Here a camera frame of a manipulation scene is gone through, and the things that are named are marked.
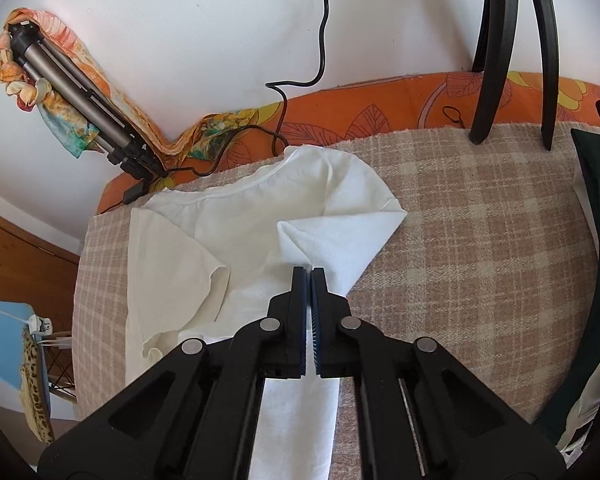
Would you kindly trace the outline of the orange floral bed sheet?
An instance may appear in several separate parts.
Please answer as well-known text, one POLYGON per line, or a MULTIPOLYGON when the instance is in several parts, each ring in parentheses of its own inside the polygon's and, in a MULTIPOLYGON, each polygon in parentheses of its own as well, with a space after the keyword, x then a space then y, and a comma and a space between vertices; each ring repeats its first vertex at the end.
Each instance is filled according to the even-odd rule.
MULTIPOLYGON (((405 129, 445 126, 468 129, 474 119, 481 83, 481 74, 440 73, 317 91, 289 101, 280 133, 292 145, 326 146, 405 129)), ((598 84, 560 77, 557 121, 600 126, 595 109, 598 100, 598 84)), ((541 106, 541 74, 509 72, 494 122, 539 124, 541 106)), ((273 131, 282 108, 282 103, 277 102, 260 108, 207 115, 189 128, 194 135, 189 140, 197 141, 207 130, 224 131, 247 124, 273 131)), ((223 155, 218 170, 272 157, 271 142, 260 130, 239 133, 223 155)), ((126 174, 110 181, 97 212, 121 205, 123 192, 134 184, 126 174)))

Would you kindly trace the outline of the beige plaid blanket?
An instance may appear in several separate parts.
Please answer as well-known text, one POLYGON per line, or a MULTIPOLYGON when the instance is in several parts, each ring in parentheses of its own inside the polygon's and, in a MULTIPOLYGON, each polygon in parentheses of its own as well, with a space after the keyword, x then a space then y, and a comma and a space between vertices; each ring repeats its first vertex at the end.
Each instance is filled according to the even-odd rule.
POLYGON ((353 287, 353 310, 392 336, 437 338, 526 419, 564 380, 594 295, 572 129, 559 124, 550 150, 513 124, 482 145, 453 128, 340 144, 407 211, 353 287))

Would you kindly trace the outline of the wooden door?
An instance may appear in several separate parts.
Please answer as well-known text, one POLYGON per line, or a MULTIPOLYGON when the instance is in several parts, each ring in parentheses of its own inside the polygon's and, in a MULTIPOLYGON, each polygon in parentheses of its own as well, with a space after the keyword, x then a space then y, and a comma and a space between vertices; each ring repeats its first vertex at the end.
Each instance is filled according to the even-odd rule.
POLYGON ((0 217, 0 301, 28 304, 70 330, 79 257, 0 217))

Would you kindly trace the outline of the leopard print cloth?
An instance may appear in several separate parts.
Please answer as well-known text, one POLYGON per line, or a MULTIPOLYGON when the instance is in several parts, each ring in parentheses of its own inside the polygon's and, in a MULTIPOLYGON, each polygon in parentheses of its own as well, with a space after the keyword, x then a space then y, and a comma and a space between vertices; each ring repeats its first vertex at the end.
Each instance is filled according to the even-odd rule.
POLYGON ((50 408, 46 402, 40 352, 38 352, 38 345, 27 328, 22 330, 21 336, 22 364, 19 369, 21 378, 19 399, 32 434, 43 444, 49 445, 55 441, 55 436, 50 423, 50 408))

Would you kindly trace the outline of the blue ironing board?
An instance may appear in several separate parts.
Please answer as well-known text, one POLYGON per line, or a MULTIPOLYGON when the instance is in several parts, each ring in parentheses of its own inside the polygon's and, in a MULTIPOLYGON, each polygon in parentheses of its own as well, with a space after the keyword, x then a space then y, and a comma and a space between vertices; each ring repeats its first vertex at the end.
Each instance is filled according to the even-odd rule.
POLYGON ((0 378, 6 384, 21 388, 20 367, 23 363, 22 332, 38 342, 49 335, 53 324, 49 318, 34 313, 28 304, 0 301, 0 378))

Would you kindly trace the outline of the white t-shirt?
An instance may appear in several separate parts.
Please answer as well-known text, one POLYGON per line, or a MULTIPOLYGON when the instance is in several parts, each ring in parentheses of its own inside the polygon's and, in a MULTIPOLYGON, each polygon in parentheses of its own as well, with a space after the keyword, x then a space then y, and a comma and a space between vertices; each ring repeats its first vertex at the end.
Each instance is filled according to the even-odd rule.
POLYGON ((404 219, 370 166, 313 145, 230 184, 152 196, 131 212, 126 379, 188 338, 212 344, 263 318, 297 266, 346 296, 404 219))

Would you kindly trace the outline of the grey folded tripod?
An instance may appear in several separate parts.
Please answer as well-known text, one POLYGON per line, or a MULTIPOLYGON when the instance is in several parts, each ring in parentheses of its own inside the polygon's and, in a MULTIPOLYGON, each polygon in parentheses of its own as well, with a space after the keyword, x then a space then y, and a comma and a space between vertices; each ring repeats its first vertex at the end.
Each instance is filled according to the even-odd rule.
POLYGON ((152 149, 67 55, 43 37, 37 24, 7 27, 15 61, 36 82, 46 81, 70 110, 95 130, 94 142, 108 160, 137 180, 164 178, 166 170, 152 149))

